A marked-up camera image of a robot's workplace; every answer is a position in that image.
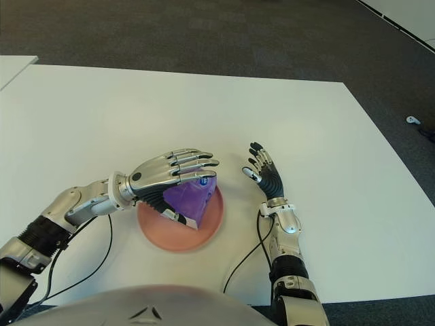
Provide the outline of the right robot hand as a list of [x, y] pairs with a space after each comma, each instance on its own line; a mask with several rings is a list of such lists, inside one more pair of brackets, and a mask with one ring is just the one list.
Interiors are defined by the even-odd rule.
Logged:
[[279, 171], [269, 153], [261, 144], [250, 143], [251, 158], [248, 162], [253, 166], [244, 166], [242, 172], [253, 180], [262, 190], [267, 200], [284, 197], [284, 187]]

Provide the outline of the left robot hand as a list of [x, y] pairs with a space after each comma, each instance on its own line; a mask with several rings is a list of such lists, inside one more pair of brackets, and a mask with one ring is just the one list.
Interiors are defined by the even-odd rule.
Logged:
[[164, 192], [183, 183], [215, 177], [216, 172], [206, 168], [218, 165], [212, 153], [198, 149], [173, 150], [138, 166], [128, 177], [129, 192], [134, 200], [148, 204], [163, 217], [195, 230], [197, 222], [167, 203]]

